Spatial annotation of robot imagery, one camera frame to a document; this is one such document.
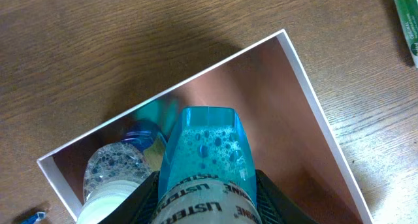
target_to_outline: green package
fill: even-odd
[[[418,68],[418,0],[394,0],[415,67]]]

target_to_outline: white box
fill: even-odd
[[[234,108],[246,130],[255,166],[317,221],[341,222],[338,214],[343,214],[342,219],[349,217],[348,223],[352,223],[351,217],[356,222],[372,223],[360,189],[285,30],[39,158],[40,169],[75,221],[82,209],[82,175],[89,157],[97,148],[117,141],[136,110],[156,99],[173,97],[181,105]]]

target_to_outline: wood grain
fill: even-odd
[[[0,221],[70,215],[36,158],[286,28],[376,223],[418,222],[418,74],[392,0],[0,0]]]

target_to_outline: brown table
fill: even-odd
[[[418,222],[418,74],[392,0],[0,0],[0,222],[72,223],[36,159],[286,28],[376,223]]]

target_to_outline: blue liquid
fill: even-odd
[[[248,141],[233,109],[185,108],[161,166],[159,198],[178,182],[197,174],[234,182],[256,201],[255,167]]]

